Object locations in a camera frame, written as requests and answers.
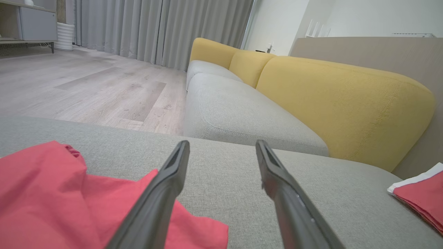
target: fabric upholstery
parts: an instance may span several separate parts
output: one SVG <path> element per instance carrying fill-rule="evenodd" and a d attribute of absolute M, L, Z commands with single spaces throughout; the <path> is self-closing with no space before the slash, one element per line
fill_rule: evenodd
<path fill-rule="evenodd" d="M 432 93 L 406 76 L 279 56 L 257 88 L 317 133 L 331 157 L 391 172 L 428 126 Z"/>
<path fill-rule="evenodd" d="M 257 86 L 261 71 L 274 54 L 240 50 L 234 54 L 229 70 L 253 88 Z"/>
<path fill-rule="evenodd" d="M 189 137 L 328 156 L 323 140 L 254 88 L 211 74 L 195 75 L 188 89 L 183 134 Z"/>
<path fill-rule="evenodd" d="M 199 73 L 215 74 L 242 82 L 238 76 L 222 66 L 210 62 L 194 60 L 189 63 L 188 72 L 186 74 L 186 90 L 188 90 L 191 79 Z"/>
<path fill-rule="evenodd" d="M 89 174 L 130 180 L 160 168 L 179 141 L 189 140 L 178 197 L 185 208 L 229 225 L 229 249 L 283 247 L 252 146 L 30 117 L 0 117 L 0 130 L 0 157 L 57 140 L 82 153 Z M 387 194 L 398 177 L 362 163 L 275 153 L 347 249 L 443 248 L 441 236 Z"/>
<path fill-rule="evenodd" d="M 86 169 L 81 153 L 57 141 L 0 159 L 2 248 L 107 248 L 158 173 L 152 170 L 134 182 L 86 174 Z M 226 249 L 226 224 L 192 216 L 179 202 L 172 209 L 162 249 Z"/>
<path fill-rule="evenodd" d="M 239 51 L 238 48 L 230 47 L 204 38 L 196 38 L 194 43 L 192 43 L 189 61 L 205 61 L 229 69 L 232 57 L 237 51 Z"/>

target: white wall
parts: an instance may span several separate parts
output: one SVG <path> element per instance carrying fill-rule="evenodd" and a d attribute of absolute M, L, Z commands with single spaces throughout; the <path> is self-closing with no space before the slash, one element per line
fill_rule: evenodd
<path fill-rule="evenodd" d="M 276 55 L 288 55 L 306 10 L 308 0 L 261 0 L 245 46 L 266 51 L 274 42 Z"/>
<path fill-rule="evenodd" d="M 295 45 L 295 41 L 297 40 L 297 38 L 303 38 L 306 36 L 306 32 L 309 28 L 309 23 L 311 22 L 311 20 L 313 27 L 317 22 L 319 23 L 317 34 L 320 32 L 320 28 L 322 25 L 325 25 L 326 27 L 326 23 L 331 15 L 335 1 L 336 0 L 309 0 L 306 11 L 300 22 L 299 29 L 297 31 L 297 34 L 295 35 L 292 47 Z"/>
<path fill-rule="evenodd" d="M 329 36 L 433 33 L 443 37 L 443 0 L 336 0 Z"/>

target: white planter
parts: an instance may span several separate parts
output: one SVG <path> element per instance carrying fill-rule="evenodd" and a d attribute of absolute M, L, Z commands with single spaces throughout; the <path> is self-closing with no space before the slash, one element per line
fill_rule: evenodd
<path fill-rule="evenodd" d="M 74 36 L 74 25 L 57 23 L 57 42 L 54 48 L 63 51 L 72 51 L 72 39 Z"/>

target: sofa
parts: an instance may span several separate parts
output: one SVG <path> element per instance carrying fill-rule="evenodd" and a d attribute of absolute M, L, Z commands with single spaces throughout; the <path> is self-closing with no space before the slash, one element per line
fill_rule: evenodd
<path fill-rule="evenodd" d="M 406 76 L 243 51 L 197 38 L 184 136 L 370 164 L 392 172 L 423 134 L 431 91 Z"/>
<path fill-rule="evenodd" d="M 0 117 L 0 157 L 57 140 L 79 150 L 88 173 L 139 180 L 176 144 L 190 157 L 178 200 L 229 226 L 229 249 L 282 248 L 276 211 L 261 189 L 253 146 L 34 117 Z M 401 179 L 364 163 L 274 150 L 347 249 L 441 249 L 443 238 L 386 189 Z"/>

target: white trim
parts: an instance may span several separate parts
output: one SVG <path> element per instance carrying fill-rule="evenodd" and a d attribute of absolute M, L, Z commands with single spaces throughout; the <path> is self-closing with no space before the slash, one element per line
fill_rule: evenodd
<path fill-rule="evenodd" d="M 394 189 L 397 187 L 402 187 L 404 185 L 408 185 L 408 184 L 413 184 L 413 183 L 418 183 L 421 181 L 424 181 L 426 179 L 429 179 L 433 176 L 435 176 L 436 174 L 440 173 L 443 171 L 443 163 L 437 163 L 434 167 L 432 167 L 431 169 L 429 169 L 428 171 L 426 171 L 425 173 L 421 173 L 418 176 L 414 176 L 411 177 L 409 179 L 406 179 L 404 181 L 398 182 L 398 183 L 394 183 L 392 186 L 390 186 L 388 188 L 388 192 L 392 195 L 394 195 Z"/>
<path fill-rule="evenodd" d="M 240 45 L 240 49 L 245 49 L 246 42 L 248 41 L 249 33 L 251 31 L 252 23 L 254 22 L 255 13 L 257 12 L 257 5 L 259 0 L 254 0 L 252 2 L 251 12 L 249 14 L 248 23 L 246 24 L 245 34 L 243 35 L 243 40 Z"/>

